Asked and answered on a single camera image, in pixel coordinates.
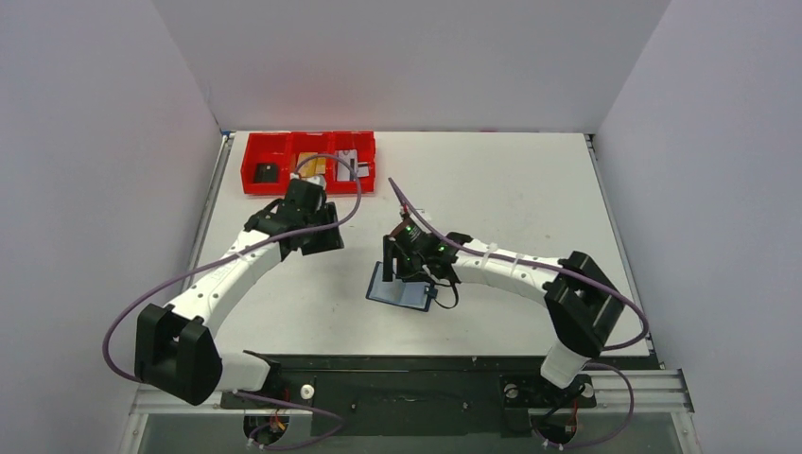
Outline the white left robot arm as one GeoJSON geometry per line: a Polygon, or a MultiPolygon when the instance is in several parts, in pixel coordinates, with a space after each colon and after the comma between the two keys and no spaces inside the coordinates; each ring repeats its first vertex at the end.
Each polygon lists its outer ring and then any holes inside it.
{"type": "Polygon", "coordinates": [[[137,317],[134,375],[199,405],[215,392],[245,391],[260,407],[275,404],[282,380],[275,363],[253,352],[221,353],[216,335],[249,290],[291,253],[343,248],[338,214],[323,177],[293,178],[284,197],[245,222],[229,250],[190,288],[137,317]]]}

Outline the navy blue card holder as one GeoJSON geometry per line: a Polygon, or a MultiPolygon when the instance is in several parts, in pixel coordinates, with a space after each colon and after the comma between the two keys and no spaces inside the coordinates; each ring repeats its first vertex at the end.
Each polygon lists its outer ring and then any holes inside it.
{"type": "Polygon", "coordinates": [[[438,294],[431,284],[424,282],[406,283],[391,275],[391,281],[384,281],[382,262],[376,262],[369,281],[365,298],[381,304],[405,309],[428,312],[438,294]]]}

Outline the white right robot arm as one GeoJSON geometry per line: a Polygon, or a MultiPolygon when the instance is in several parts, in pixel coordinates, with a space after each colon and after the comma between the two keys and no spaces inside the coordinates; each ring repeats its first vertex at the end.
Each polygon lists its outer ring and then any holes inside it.
{"type": "Polygon", "coordinates": [[[457,232],[438,237],[411,218],[383,236],[382,247],[385,281],[484,285],[543,306],[557,339],[533,390],[547,404],[566,397],[586,363],[601,355],[625,308],[615,286],[585,253],[536,258],[457,232]]]}

